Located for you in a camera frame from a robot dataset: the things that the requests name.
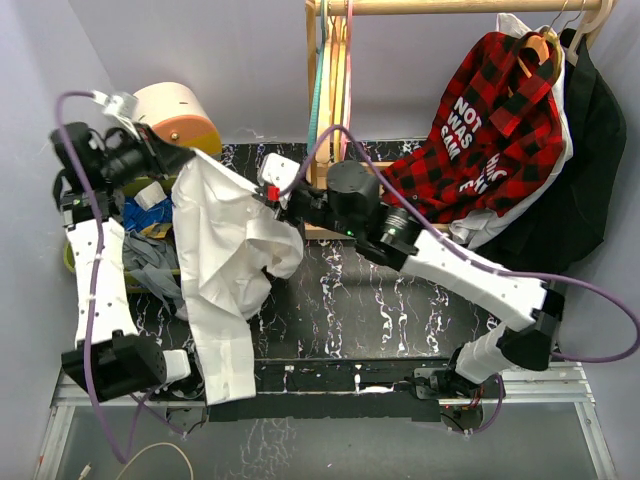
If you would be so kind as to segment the white shirt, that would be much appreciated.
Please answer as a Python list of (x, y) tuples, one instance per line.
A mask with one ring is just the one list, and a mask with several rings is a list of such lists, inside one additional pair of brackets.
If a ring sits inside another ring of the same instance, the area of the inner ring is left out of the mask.
[(173, 229), (187, 319), (210, 405), (255, 396), (249, 320), (304, 256), (299, 231), (254, 199), (256, 186), (197, 152), (172, 188)]

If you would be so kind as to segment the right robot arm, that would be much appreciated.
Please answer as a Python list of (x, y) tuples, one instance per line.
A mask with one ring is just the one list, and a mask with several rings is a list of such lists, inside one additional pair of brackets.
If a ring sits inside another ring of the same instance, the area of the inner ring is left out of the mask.
[(299, 163), (277, 154), (263, 160), (256, 197), (279, 220), (307, 223), (348, 236), (372, 263), (434, 282), (480, 306), (499, 321), (458, 347), (444, 368), (415, 377), (443, 397), (472, 396), (494, 375), (512, 367), (544, 371), (561, 316), (561, 297), (543, 281), (500, 275), (500, 266), (430, 232), (406, 209), (383, 203), (380, 182), (356, 161), (334, 164), (327, 187), (309, 185)]

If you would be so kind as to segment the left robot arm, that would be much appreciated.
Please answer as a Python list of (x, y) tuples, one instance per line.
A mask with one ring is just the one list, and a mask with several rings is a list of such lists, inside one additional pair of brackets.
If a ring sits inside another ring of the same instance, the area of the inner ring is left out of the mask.
[(84, 122), (54, 130), (50, 141), (63, 168), (53, 196), (74, 261), (78, 326), (74, 346), (62, 353), (63, 372), (94, 401), (172, 385), (194, 399), (207, 376), (185, 349), (165, 350), (139, 333), (127, 298), (123, 261), (127, 232), (115, 215), (115, 192), (141, 176), (163, 178), (189, 156), (162, 141), (149, 126), (113, 127), (120, 141), (105, 138)]

